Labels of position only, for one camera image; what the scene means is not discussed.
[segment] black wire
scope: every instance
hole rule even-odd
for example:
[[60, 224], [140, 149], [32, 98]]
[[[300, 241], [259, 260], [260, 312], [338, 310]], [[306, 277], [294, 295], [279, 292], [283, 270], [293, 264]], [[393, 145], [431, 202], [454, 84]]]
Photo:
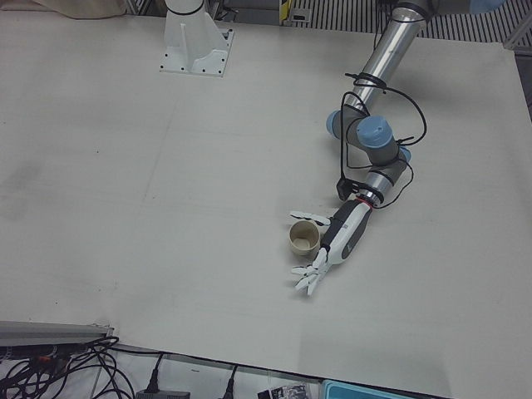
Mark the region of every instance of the black wire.
[[[125, 373], [117, 367], [116, 359], [107, 352], [117, 342], [118, 337], [104, 337], [87, 343], [86, 347], [88, 351], [80, 355], [72, 356], [69, 363], [66, 365], [64, 372], [54, 372], [51, 370], [44, 372], [42, 369], [43, 365], [38, 362], [19, 362], [7, 372], [5, 378], [0, 380], [1, 398], [7, 398], [8, 392], [16, 390], [11, 395], [12, 399], [19, 396], [22, 399], [40, 399], [51, 385], [62, 380], [57, 392], [55, 392], [52, 397], [52, 399], [56, 399], [61, 394], [67, 383], [68, 377], [72, 373], [91, 368], [103, 368], [109, 376], [110, 381], [96, 394], [95, 397], [103, 397], [109, 393], [114, 393], [118, 398], [133, 399], [135, 397], [135, 390], [133, 389], [131, 382]], [[98, 361], [97, 364], [87, 364], [88, 362], [95, 360]], [[17, 367], [22, 365], [24, 367], [11, 376], [11, 374], [17, 370]], [[48, 375], [47, 379], [43, 379], [44, 374]], [[124, 379], [131, 393], [119, 388], [116, 376], [120, 376]]]
[[416, 140], [414, 140], [411, 143], [404, 142], [405, 140], [409, 140], [410, 139], [409, 137], [406, 138], [406, 139], [400, 139], [399, 142], [401, 143], [401, 145], [403, 145], [403, 146], [415, 145], [415, 144], [419, 143], [421, 140], [423, 140], [425, 138], [425, 135], [426, 135], [426, 132], [427, 132], [427, 123], [426, 123], [425, 114], [423, 114], [423, 110], [421, 109], [421, 107], [417, 104], [417, 102], [412, 97], [408, 96], [404, 91], [400, 91], [400, 90], [394, 89], [393, 87], [389, 87], [389, 86], [386, 86], [386, 85], [376, 85], [376, 84], [371, 84], [370, 85], [370, 84], [367, 84], [367, 83], [359, 83], [357, 80], [358, 79], [363, 79], [363, 78], [359, 77], [358, 75], [352, 75], [352, 76], [355, 77], [355, 81], [353, 83], [354, 86], [358, 86], [358, 87], [373, 87], [373, 88], [382, 90], [382, 92], [384, 94], [386, 94], [386, 91], [391, 91], [393, 93], [396, 93], [396, 94], [406, 98], [414, 106], [414, 108], [416, 108], [416, 111], [417, 111], [417, 113], [419, 114], [419, 116], [421, 118], [421, 123], [423, 124], [423, 132], [421, 133], [421, 135]]
[[391, 204], [393, 204], [394, 202], [399, 200], [399, 197], [401, 196], [401, 194], [405, 190], [405, 188], [408, 187], [411, 184], [412, 181], [414, 181], [414, 170], [412, 169], [410, 164], [406, 160], [402, 160], [401, 158], [397, 158], [397, 160], [400, 161], [400, 162], [404, 162], [404, 164], [408, 167], [408, 169], [410, 169], [410, 180], [408, 180], [408, 183], [406, 183], [405, 185], [402, 186], [401, 190], [399, 190], [399, 194], [396, 195], [396, 198], [394, 198], [392, 201], [388, 202], [385, 205], [374, 206], [373, 208], [376, 208], [376, 209], [387, 208], [388, 206], [390, 206]]
[[155, 369], [156, 369], [156, 370], [159, 369], [160, 361], [163, 360], [163, 356], [164, 356], [164, 355], [165, 355], [164, 353], [161, 353], [161, 354], [159, 355], [159, 359], [157, 360], [157, 363], [155, 364]]

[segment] white tabletop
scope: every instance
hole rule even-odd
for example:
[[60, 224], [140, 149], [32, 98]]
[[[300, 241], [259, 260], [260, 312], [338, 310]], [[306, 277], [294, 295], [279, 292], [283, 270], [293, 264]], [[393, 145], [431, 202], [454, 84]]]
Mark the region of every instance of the white tabletop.
[[[234, 25], [159, 73], [164, 19], [0, 12], [0, 319], [442, 397], [532, 397], [532, 131], [511, 52], [416, 39], [416, 180], [306, 298], [291, 209], [340, 205], [324, 128], [372, 36]], [[411, 106], [375, 108], [397, 136]], [[360, 153], [353, 162], [365, 162]]]

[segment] metal grating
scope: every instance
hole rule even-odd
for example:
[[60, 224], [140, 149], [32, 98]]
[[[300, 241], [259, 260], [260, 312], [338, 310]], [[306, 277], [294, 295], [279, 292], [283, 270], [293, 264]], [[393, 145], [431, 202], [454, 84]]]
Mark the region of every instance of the metal grating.
[[[310, 8], [312, 21], [295, 22], [295, 27], [336, 31], [381, 32], [386, 24], [386, 9], [377, 9], [377, 0], [294, 0], [292, 7]], [[532, 10], [532, 0], [507, 0], [493, 12], [436, 16], [420, 32], [420, 37], [467, 42], [503, 42]], [[520, 46], [532, 47], [532, 31]]]

